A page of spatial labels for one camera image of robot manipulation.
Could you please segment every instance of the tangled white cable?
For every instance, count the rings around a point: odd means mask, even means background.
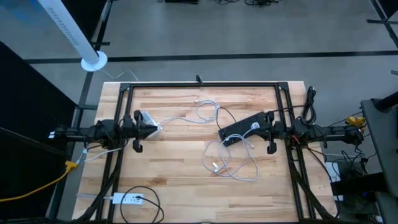
[[[208,122],[210,122],[210,121],[214,121],[214,120],[216,119],[216,117],[217,117],[217,109],[218,109],[220,106],[219,106],[215,101],[213,101],[213,100],[195,100],[194,102],[195,102],[195,103],[201,103],[201,104],[199,104],[199,105],[196,107],[195,113],[198,115],[198,117],[199,117],[200,119],[202,119],[202,121],[194,121],[194,120],[192,120],[192,119],[188,119],[188,118],[184,118],[184,117],[173,117],[173,118],[168,118],[168,119],[166,119],[166,120],[164,120],[164,121],[161,121],[161,122],[159,123],[159,125],[162,124],[163,122],[166,122],[166,121],[173,121],[173,120],[175,120],[175,119],[182,119],[182,120],[184,120],[184,121],[193,122],[193,123],[196,123],[196,124],[205,124],[205,123],[208,123]],[[209,104],[210,104],[210,105],[213,105],[213,106],[215,107],[214,113],[211,115],[211,117],[209,117],[209,118],[204,118],[202,115],[199,114],[198,110],[199,110],[199,108],[200,108],[201,106],[203,106],[203,105],[209,105]]]
[[[248,149],[248,145],[251,146],[252,148],[254,148],[254,146],[253,146],[252,144],[250,144],[250,142],[248,142],[248,141],[244,138],[245,135],[247,135],[250,131],[252,131],[253,129],[256,129],[256,128],[258,128],[258,126],[252,126],[251,129],[250,129],[249,131],[246,131],[246,133],[243,134],[243,136],[241,136],[240,134],[232,134],[232,135],[228,136],[228,137],[227,137],[224,141],[222,141],[222,142],[219,141],[219,140],[210,141],[210,142],[207,144],[207,146],[206,146],[206,148],[205,148],[205,152],[203,153],[203,157],[202,157],[202,159],[201,159],[201,163],[203,164],[203,166],[204,166],[206,169],[212,171],[213,173],[215,173],[215,174],[217,174],[217,175],[219,175],[219,176],[221,176],[221,177],[232,177],[232,178],[234,178],[234,179],[236,179],[236,180],[241,180],[241,181],[246,181],[246,182],[252,182],[252,181],[257,180],[258,177],[259,177],[259,168],[258,168],[258,165],[257,165],[256,160],[253,158],[253,156],[251,155],[251,153],[250,153],[250,151],[249,151],[249,149]],[[228,163],[231,161],[231,157],[232,157],[232,156],[231,156],[231,152],[229,151],[229,149],[228,149],[227,147],[224,146],[224,142],[225,142],[225,141],[228,141],[230,138],[240,138],[240,139],[242,140],[242,142],[243,142],[244,149],[245,149],[245,151],[247,152],[247,155],[248,155],[247,158],[244,160],[244,162],[243,162],[238,168],[236,168],[233,172],[231,172],[230,169],[229,169],[229,167],[228,167]],[[220,143],[220,147],[219,147],[219,150],[220,150],[220,157],[221,157],[221,160],[223,161],[223,165],[222,165],[221,167],[218,167],[217,164],[213,163],[213,165],[216,167],[215,170],[209,168],[209,167],[205,164],[205,156],[206,156],[207,150],[208,150],[209,146],[210,146],[211,144],[213,144],[214,142],[219,142],[219,143]],[[228,153],[228,159],[227,159],[227,160],[226,160],[226,159],[224,158],[224,156],[223,156],[223,151],[224,151],[224,150],[226,150],[226,152]],[[242,168],[242,166],[244,166],[244,165],[248,162],[249,158],[253,161],[254,165],[256,166],[256,176],[253,177],[253,178],[236,177],[236,176],[235,176],[235,173],[237,173],[237,171],[240,170],[240,168]],[[225,174],[225,175],[224,175],[224,174],[220,174],[220,173],[218,172],[218,171],[221,170],[222,168],[225,168],[225,169],[226,169],[226,171],[228,172],[228,175],[227,175],[227,174]]]

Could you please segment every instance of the black power strip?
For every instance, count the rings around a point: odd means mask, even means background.
[[[244,133],[249,131],[251,129],[252,123],[259,123],[260,128],[269,128],[271,124],[267,122],[267,117],[268,114],[265,112],[260,112],[257,113],[253,116],[250,116],[246,119],[243,119],[241,121],[238,121],[234,124],[231,124],[223,129],[220,129],[218,131],[218,135],[220,135],[220,138],[222,141],[224,141],[228,136],[232,134],[239,134],[243,136]],[[253,134],[256,134],[255,131],[251,131],[245,135],[245,138],[252,136]],[[224,146],[228,147],[236,142],[242,141],[240,138],[230,138],[229,140],[224,142]]]

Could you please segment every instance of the white object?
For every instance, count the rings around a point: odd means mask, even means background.
[[[376,215],[376,216],[374,217],[374,220],[375,220],[376,222],[378,222],[378,223],[382,223],[382,222],[383,222],[383,218],[382,218],[380,215]]]
[[[257,129],[257,128],[260,128],[260,124],[258,122],[254,122],[254,123],[252,123],[250,125],[250,128],[253,129],[253,130]]]
[[[218,172],[220,170],[220,168],[218,167],[218,165],[215,162],[213,162],[213,166],[215,167],[214,172]]]
[[[331,181],[336,182],[340,181],[340,171],[338,170],[338,164],[335,162],[326,162],[325,163],[326,170],[328,171]],[[337,201],[337,197],[339,198],[340,201],[343,201],[344,196],[339,195],[339,196],[333,196],[333,198]]]
[[[118,76],[116,76],[116,77],[113,77],[111,74],[109,74],[109,73],[108,73],[107,71],[105,71],[105,70],[99,70],[99,72],[103,72],[103,73],[107,74],[107,76],[109,76],[109,77],[112,78],[112,79],[117,79],[117,78],[119,78],[120,76],[124,75],[126,72],[129,72],[131,75],[134,76],[134,78],[137,80],[137,82],[139,82],[138,78],[136,77],[136,74],[134,74],[134,72],[132,72],[132,71],[130,71],[130,70],[126,70],[126,71],[120,73],[120,74],[119,74]]]
[[[191,119],[188,119],[188,118],[184,118],[184,117],[173,117],[173,118],[168,118],[168,119],[166,119],[166,120],[160,122],[159,124],[162,124],[163,122],[166,122],[166,121],[173,121],[173,120],[175,120],[175,119],[182,119],[182,120],[184,120],[184,121],[193,122],[193,123],[196,123],[196,124],[205,124],[205,123],[209,123],[210,121],[214,121],[214,120],[216,119],[216,117],[217,117],[217,109],[218,109],[220,106],[219,106],[215,101],[213,101],[213,100],[195,100],[194,103],[201,103],[201,104],[199,104],[199,105],[196,107],[195,113],[198,115],[198,117],[199,117],[200,119],[202,119],[202,121],[194,121],[194,120],[191,120]],[[203,105],[213,105],[214,108],[215,108],[215,109],[214,109],[214,113],[213,113],[209,118],[204,118],[204,117],[202,117],[202,116],[199,114],[199,112],[198,112],[199,108],[200,108],[201,106],[203,106]]]
[[[55,137],[55,131],[50,132],[49,139],[53,139]]]
[[[105,66],[108,62],[106,54],[94,50],[61,0],[39,0],[39,3],[83,58],[81,66],[84,70],[94,72]]]
[[[155,122],[155,120],[152,119],[152,117],[149,115],[149,113],[147,111],[141,111],[142,114],[142,120],[144,121],[144,123],[149,124],[149,125],[153,125],[153,126],[157,126],[157,130],[150,134],[148,137],[146,137],[147,139],[155,136],[157,133],[159,133],[163,127],[160,124],[157,124]]]
[[[241,135],[239,135],[239,134],[232,134],[232,135],[228,136],[227,138],[225,138],[225,140],[222,141],[222,142],[219,141],[219,140],[210,141],[210,142],[207,144],[207,146],[206,146],[206,148],[205,148],[205,151],[204,151],[204,153],[203,153],[203,156],[202,156],[202,158],[201,158],[201,163],[203,164],[203,166],[204,166],[206,169],[212,171],[213,173],[215,173],[215,174],[217,174],[218,176],[221,176],[221,177],[232,177],[232,178],[234,178],[234,179],[236,179],[236,180],[241,180],[241,181],[246,181],[246,182],[253,182],[253,181],[256,181],[256,180],[258,179],[258,177],[259,177],[259,168],[258,168],[258,165],[257,165],[256,160],[255,160],[254,157],[251,155],[251,153],[250,153],[250,151],[249,151],[249,149],[248,149],[248,145],[250,145],[252,148],[254,148],[254,146],[253,146],[252,144],[250,144],[250,143],[244,138],[245,135],[247,135],[247,133],[249,133],[250,131],[252,131],[252,129],[250,129],[249,131],[246,131],[246,133],[244,133],[243,136],[241,136]],[[231,156],[231,152],[229,151],[229,149],[228,149],[227,147],[225,147],[225,146],[223,145],[223,143],[224,143],[225,141],[228,141],[230,138],[239,138],[239,139],[241,139],[242,142],[243,142],[244,149],[245,149],[245,151],[246,151],[246,153],[247,153],[247,155],[248,155],[247,158],[243,161],[243,163],[242,163],[240,166],[238,166],[233,172],[231,172],[230,169],[229,169],[229,167],[228,167],[228,163],[231,161],[231,157],[232,157],[232,156]],[[214,162],[214,163],[213,163],[213,166],[216,167],[215,170],[211,169],[210,167],[208,167],[208,166],[205,164],[205,156],[206,156],[207,150],[208,150],[208,148],[209,148],[209,145],[210,145],[210,144],[213,144],[214,142],[218,142],[218,143],[220,144],[220,146],[219,146],[219,150],[220,150],[219,153],[220,153],[221,160],[222,160],[223,163],[224,163],[221,167],[219,167],[219,166],[218,166],[217,164],[215,164],[215,162]],[[226,152],[228,153],[228,159],[227,159],[227,160],[226,160],[226,159],[224,158],[224,156],[223,156],[223,150],[226,150]],[[236,177],[236,176],[235,176],[235,173],[237,173],[237,171],[240,170],[240,168],[242,168],[242,166],[244,166],[244,165],[248,162],[249,159],[251,159],[251,160],[253,161],[253,163],[254,163],[254,165],[255,165],[255,167],[256,167],[256,176],[254,176],[254,177],[252,177],[252,178]],[[219,171],[220,169],[224,168],[224,167],[225,167],[225,169],[226,169],[226,171],[227,171],[228,174],[220,174],[220,173],[218,173],[218,171]]]
[[[114,193],[113,194],[113,199],[112,199],[112,203],[113,204],[120,204],[122,201],[124,193]],[[144,204],[144,200],[141,198],[137,198],[138,196],[144,198],[144,194],[134,194],[134,193],[128,193],[126,194],[126,196],[124,196],[123,198],[123,205],[127,204],[127,205],[143,205]]]
[[[85,162],[93,161],[93,160],[97,159],[99,156],[101,156],[103,154],[107,154],[107,153],[110,153],[110,152],[116,152],[116,151],[119,151],[121,149],[124,149],[124,147],[120,147],[119,149],[112,149],[112,150],[103,151],[103,152],[99,153],[98,155],[96,155],[95,157],[86,159]]]

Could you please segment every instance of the power plug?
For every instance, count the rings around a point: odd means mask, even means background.
[[[218,172],[220,170],[220,168],[218,167],[218,165],[214,162],[213,163],[214,168],[214,172]]]
[[[250,125],[250,128],[251,128],[251,129],[260,128],[260,124],[259,124],[258,122],[254,122],[254,123],[252,123],[252,124]]]

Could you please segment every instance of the white cable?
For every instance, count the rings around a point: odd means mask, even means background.
[[[117,79],[117,78],[119,78],[120,76],[122,76],[123,74],[125,74],[126,72],[129,72],[129,73],[131,73],[131,75],[134,76],[134,78],[137,80],[137,82],[139,82],[139,80],[138,80],[138,78],[136,77],[136,75],[135,75],[132,71],[130,71],[130,70],[126,70],[126,71],[120,73],[120,75],[118,75],[118,76],[116,76],[116,77],[113,77],[111,74],[109,74],[109,73],[108,73],[107,71],[105,71],[105,70],[98,70],[98,71],[107,74],[107,75],[108,75],[109,77],[111,77],[112,79]]]
[[[246,131],[246,132],[243,134],[243,136],[241,136],[240,134],[232,134],[232,135],[228,136],[228,137],[227,137],[224,141],[222,141],[222,142],[221,142],[221,141],[218,141],[218,140],[210,141],[210,142],[207,144],[206,148],[205,148],[205,152],[203,153],[203,157],[202,157],[202,160],[201,160],[203,166],[204,166],[206,169],[212,171],[213,173],[215,173],[215,174],[217,174],[217,175],[219,175],[219,176],[221,176],[221,177],[232,177],[232,178],[234,178],[234,179],[236,179],[236,180],[241,180],[241,181],[246,181],[246,182],[253,182],[253,181],[257,180],[258,177],[259,177],[259,168],[258,168],[258,165],[257,165],[256,160],[253,158],[253,156],[251,155],[251,153],[250,153],[250,151],[249,151],[249,149],[248,149],[248,145],[250,145],[250,146],[253,147],[253,148],[254,148],[254,146],[253,146],[252,144],[250,144],[250,143],[244,138],[245,135],[247,135],[247,134],[248,134],[250,131],[252,131],[253,129],[255,129],[255,128],[251,128],[249,131]],[[236,168],[233,172],[231,172],[231,171],[229,170],[229,167],[228,167],[228,163],[231,161],[231,152],[229,151],[229,149],[228,149],[227,147],[224,146],[224,142],[225,142],[225,141],[228,141],[230,138],[240,138],[240,139],[242,140],[242,142],[243,142],[243,146],[244,146],[245,151],[247,152],[247,155],[248,155],[247,158],[244,160],[244,162],[243,162],[238,168]],[[223,160],[223,164],[224,164],[224,165],[221,166],[221,167],[216,166],[216,170],[210,169],[210,168],[205,164],[205,156],[206,156],[208,147],[209,147],[210,144],[213,144],[214,142],[219,142],[219,143],[220,143],[220,157],[221,157],[221,159]],[[225,158],[224,158],[224,156],[223,156],[223,150],[226,150],[226,151],[227,151],[227,153],[228,153],[228,160],[225,160]],[[240,170],[240,168],[242,168],[242,166],[244,166],[244,165],[247,163],[247,161],[249,160],[249,158],[253,161],[254,165],[256,166],[256,176],[253,177],[253,178],[236,177],[234,174],[237,173],[237,171]],[[224,168],[224,167],[225,167],[225,169],[227,170],[228,175],[224,175],[224,174],[218,173],[218,171],[219,171],[220,169]]]
[[[184,117],[173,117],[173,118],[168,118],[168,119],[166,119],[166,120],[164,120],[164,121],[161,121],[161,122],[159,123],[159,125],[162,124],[163,122],[166,122],[166,121],[173,121],[173,120],[175,120],[175,119],[182,119],[182,120],[184,120],[184,121],[193,122],[193,123],[196,123],[196,124],[205,124],[205,123],[208,123],[208,122],[210,122],[210,121],[214,121],[214,120],[216,119],[216,117],[217,117],[217,109],[218,109],[220,106],[219,106],[215,101],[213,101],[213,100],[195,100],[194,102],[195,102],[195,103],[201,103],[201,104],[199,104],[199,105],[196,107],[195,113],[198,115],[198,117],[199,117],[200,119],[202,119],[202,121],[195,121],[195,120],[188,119],[188,118],[184,118]],[[214,113],[211,115],[211,117],[209,117],[209,118],[204,118],[204,117],[202,117],[202,116],[199,114],[198,110],[199,110],[199,108],[200,108],[201,106],[203,106],[203,105],[209,105],[209,104],[210,104],[210,105],[213,105],[213,106],[215,107]]]
[[[121,147],[121,148],[118,148],[118,149],[112,149],[112,150],[103,151],[103,152],[99,153],[98,155],[96,155],[95,157],[86,159],[85,162],[91,162],[91,161],[97,159],[99,156],[102,156],[103,154],[107,154],[109,152],[116,152],[116,151],[118,151],[120,149],[124,149],[124,147]]]
[[[83,156],[83,151],[80,153],[79,159],[77,159],[77,161],[76,161],[76,164],[78,164],[78,165],[80,163],[81,157]]]

